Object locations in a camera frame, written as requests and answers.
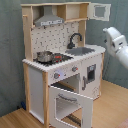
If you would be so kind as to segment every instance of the oven door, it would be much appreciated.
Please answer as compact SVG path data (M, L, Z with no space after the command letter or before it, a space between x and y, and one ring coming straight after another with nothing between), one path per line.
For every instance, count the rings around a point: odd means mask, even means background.
M93 99L57 87L49 87L49 117L53 127L77 128L62 119L80 108L81 128L91 128Z

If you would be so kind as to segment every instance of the burner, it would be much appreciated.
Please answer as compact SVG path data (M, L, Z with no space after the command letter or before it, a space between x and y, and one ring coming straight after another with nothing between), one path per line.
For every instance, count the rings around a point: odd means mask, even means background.
M40 61L38 61L37 59L34 59L34 62L37 62L37 63L39 63L39 64L42 64L42 65L48 67L48 66L52 66L52 65L54 65L54 64L62 63L62 62L64 62L64 61L67 61L67 60L70 60L70 59L73 59L73 57L63 55L62 60L56 61L56 62L55 62L55 60L49 61L49 62L40 62Z

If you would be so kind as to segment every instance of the wooden play kitchen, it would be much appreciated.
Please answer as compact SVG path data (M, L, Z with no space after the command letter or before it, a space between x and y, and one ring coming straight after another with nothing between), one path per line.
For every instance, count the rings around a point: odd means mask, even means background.
M27 111L45 128L91 128L93 100L101 95L105 49L85 45L86 21L109 21L111 5L71 2L21 6ZM81 120L72 115L79 109Z

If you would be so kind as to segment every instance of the countertop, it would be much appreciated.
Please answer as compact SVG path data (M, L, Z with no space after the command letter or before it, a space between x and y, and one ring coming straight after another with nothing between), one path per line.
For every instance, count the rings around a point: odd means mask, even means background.
M81 110L74 113L80 117ZM115 128L128 118L128 89L102 80L102 95L93 104L93 128ZM23 109L0 118L0 128L44 128Z
M86 48L94 49L95 52L91 52L91 53L85 54L83 56L74 56L74 55L65 53L66 50L59 51L59 53L64 54L64 55L68 55L70 57L73 57L73 59L67 60L67 61L62 62L62 63L55 64L55 65L52 65L52 66L49 66L49 67L45 67L45 66L43 66L41 64L38 64L37 62L31 62L31 61L29 61L27 59L24 59L23 62L24 63L27 63L28 65L31 65L31 66L39 69L39 70L42 70L44 72L48 72L48 71L53 70L53 69L56 69L58 67L65 66L67 64L71 64L71 63L74 63L74 62L82 61L84 59L87 59L87 58L90 58L90 57L93 57L93 56L96 56L96 55L99 55L99 54L105 52L105 48L103 48L101 46L97 46L97 45L86 45L85 47Z

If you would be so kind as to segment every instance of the white cabinet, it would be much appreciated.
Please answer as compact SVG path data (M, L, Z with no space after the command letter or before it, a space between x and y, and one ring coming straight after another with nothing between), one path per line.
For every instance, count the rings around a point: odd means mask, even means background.
M111 4L89 3L88 18L109 21Z
M80 94L96 99L99 97L102 54L82 61Z

